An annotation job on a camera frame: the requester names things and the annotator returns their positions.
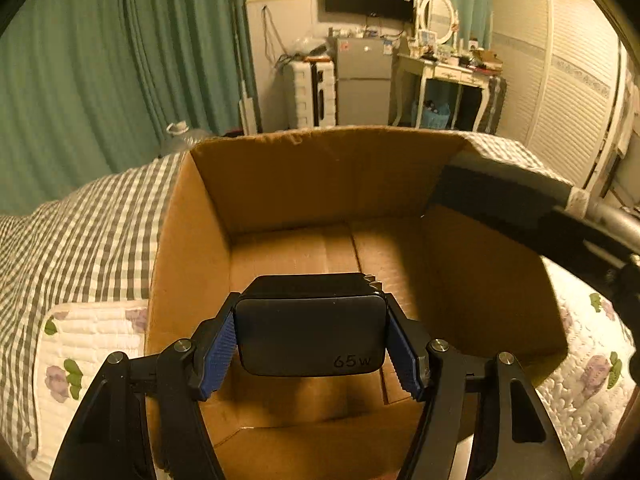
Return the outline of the black 65W charger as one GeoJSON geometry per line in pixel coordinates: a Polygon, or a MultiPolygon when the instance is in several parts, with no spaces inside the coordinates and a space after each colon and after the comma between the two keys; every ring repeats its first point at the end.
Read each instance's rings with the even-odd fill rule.
{"type": "Polygon", "coordinates": [[[382,292],[361,273],[263,275],[234,308],[242,367],[267,377],[375,372],[386,318],[382,292]]]}

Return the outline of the floral white quilt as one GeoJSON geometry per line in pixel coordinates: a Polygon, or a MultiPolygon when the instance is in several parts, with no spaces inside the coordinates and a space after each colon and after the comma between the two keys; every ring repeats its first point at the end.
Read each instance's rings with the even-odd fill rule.
{"type": "MultiPolygon", "coordinates": [[[[556,263],[546,260],[568,343],[568,355],[537,389],[570,466],[585,474],[613,442],[634,382],[628,361],[631,332],[612,304],[556,263]]],[[[144,346],[144,300],[58,304],[37,344],[34,391],[38,451],[28,465],[36,479],[50,477],[80,400],[107,355],[133,358],[144,346]]]]}

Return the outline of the grey checked bedsheet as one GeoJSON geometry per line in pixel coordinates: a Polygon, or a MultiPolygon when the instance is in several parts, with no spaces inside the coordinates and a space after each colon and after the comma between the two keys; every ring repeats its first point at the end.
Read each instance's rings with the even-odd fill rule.
{"type": "Polygon", "coordinates": [[[38,451],[34,367],[58,304],[144,300],[186,154],[93,181],[1,220],[1,433],[27,467],[38,451]]]}

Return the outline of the dark suitcase by table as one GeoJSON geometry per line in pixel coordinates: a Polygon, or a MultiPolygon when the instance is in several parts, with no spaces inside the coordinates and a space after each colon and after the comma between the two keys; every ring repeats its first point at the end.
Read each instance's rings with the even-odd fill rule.
{"type": "Polygon", "coordinates": [[[489,78],[489,101],[480,122],[481,133],[491,134],[492,136],[497,133],[507,88],[508,83],[503,77],[491,76],[489,78]]]}

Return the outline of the white louvered wardrobe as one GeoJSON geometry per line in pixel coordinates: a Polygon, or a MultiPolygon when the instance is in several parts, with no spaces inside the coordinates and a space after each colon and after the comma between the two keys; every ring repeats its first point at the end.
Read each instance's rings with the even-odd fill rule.
{"type": "Polygon", "coordinates": [[[491,47],[506,80],[498,136],[586,185],[614,116],[622,55],[597,3],[494,0],[491,47]]]}

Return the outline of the blue laundry basket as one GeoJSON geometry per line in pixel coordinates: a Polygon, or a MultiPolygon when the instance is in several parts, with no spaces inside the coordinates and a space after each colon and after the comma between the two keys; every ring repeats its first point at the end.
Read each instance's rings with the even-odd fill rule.
{"type": "Polygon", "coordinates": [[[411,125],[415,125],[420,120],[419,127],[422,129],[446,129],[450,117],[450,107],[448,103],[436,104],[434,101],[427,101],[423,105],[421,118],[418,118],[418,102],[412,103],[411,125]]]}

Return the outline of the white dressing table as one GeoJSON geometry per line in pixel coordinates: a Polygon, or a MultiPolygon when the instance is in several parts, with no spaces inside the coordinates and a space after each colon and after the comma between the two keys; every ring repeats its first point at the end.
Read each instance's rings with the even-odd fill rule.
{"type": "Polygon", "coordinates": [[[448,82],[458,86],[457,101],[454,107],[454,117],[452,118],[452,128],[456,128],[456,123],[460,110],[462,88],[480,89],[480,105],[475,115],[472,131],[480,132],[480,121],[482,120],[490,99],[490,81],[494,76],[487,70],[471,70],[461,66],[454,66],[442,62],[434,62],[425,58],[416,58],[410,54],[398,53],[396,78],[399,80],[396,86],[396,116],[393,121],[394,126],[398,126],[402,117],[402,87],[401,79],[405,74],[418,76],[420,78],[418,92],[418,106],[416,107],[416,120],[413,128],[420,129],[423,109],[425,104],[427,84],[434,80],[448,82]]]}

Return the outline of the clear water jug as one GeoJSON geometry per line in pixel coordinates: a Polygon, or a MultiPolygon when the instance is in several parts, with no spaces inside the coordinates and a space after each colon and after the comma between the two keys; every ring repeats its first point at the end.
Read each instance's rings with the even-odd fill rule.
{"type": "Polygon", "coordinates": [[[195,144],[212,138],[214,135],[201,128],[191,128],[186,122],[172,122],[160,140],[160,157],[183,151],[190,151],[195,144]]]}

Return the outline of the brown cardboard box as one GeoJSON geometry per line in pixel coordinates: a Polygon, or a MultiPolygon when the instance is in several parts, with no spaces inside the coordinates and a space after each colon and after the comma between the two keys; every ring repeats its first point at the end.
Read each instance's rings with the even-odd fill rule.
{"type": "MultiPolygon", "coordinates": [[[[534,384],[565,359],[541,258],[430,197],[459,153],[539,169],[477,133],[346,127],[211,140],[183,159],[151,285],[146,348],[191,335],[261,275],[374,275],[435,337],[514,354],[534,384]]],[[[337,378],[256,377],[233,362],[201,407],[230,479],[374,479],[401,467],[420,405],[393,367],[337,378]]]]}

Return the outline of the oval vanity mirror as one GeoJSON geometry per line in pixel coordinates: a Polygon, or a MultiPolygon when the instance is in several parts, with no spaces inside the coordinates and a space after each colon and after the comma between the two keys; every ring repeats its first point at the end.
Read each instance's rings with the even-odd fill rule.
{"type": "Polygon", "coordinates": [[[458,11],[451,0],[422,0],[416,11],[416,34],[434,44],[446,44],[459,26],[458,11]]]}

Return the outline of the silver mini fridge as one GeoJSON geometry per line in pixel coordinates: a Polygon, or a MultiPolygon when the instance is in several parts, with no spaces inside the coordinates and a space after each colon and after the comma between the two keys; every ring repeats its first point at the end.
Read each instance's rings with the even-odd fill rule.
{"type": "Polygon", "coordinates": [[[336,38],[337,123],[387,125],[393,47],[380,38],[336,38]]]}

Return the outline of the white suitcase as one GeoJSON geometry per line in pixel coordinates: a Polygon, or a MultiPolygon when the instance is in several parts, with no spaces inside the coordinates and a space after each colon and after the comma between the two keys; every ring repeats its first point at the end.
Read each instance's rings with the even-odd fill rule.
{"type": "Polygon", "coordinates": [[[292,61],[283,69],[288,128],[336,125],[335,70],[330,60],[292,61]]]}

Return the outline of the teal window curtain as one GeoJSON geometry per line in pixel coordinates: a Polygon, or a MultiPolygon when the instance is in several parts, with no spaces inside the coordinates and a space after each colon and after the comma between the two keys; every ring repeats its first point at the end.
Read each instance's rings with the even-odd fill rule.
{"type": "Polygon", "coordinates": [[[1,209],[147,164],[166,127],[238,130],[245,0],[1,0],[1,209]]]}

